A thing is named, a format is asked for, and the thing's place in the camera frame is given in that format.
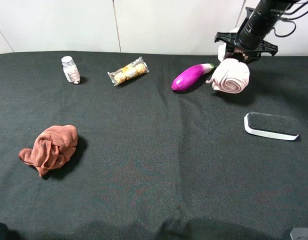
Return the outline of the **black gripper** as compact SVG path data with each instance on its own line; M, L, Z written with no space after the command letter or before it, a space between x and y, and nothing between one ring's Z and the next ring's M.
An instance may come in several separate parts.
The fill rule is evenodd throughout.
M260 59L260 54L268 53L274 56L278 52L278 46L262 40L261 43L254 49L243 47L236 39L236 32L217 32L214 42L224 42L224 58L230 58L234 54L234 49L240 49L243 52L241 62L249 65L252 62Z

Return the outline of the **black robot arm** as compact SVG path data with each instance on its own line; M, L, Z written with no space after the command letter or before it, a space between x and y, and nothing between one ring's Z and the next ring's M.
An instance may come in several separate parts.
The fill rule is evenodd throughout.
M276 55L278 46L264 40L281 16L298 1L261 0L256 8L246 8L246 18L239 28L230 32L217 32L215 42L223 42L218 48L218 60L240 57L245 64L260 59L263 53Z

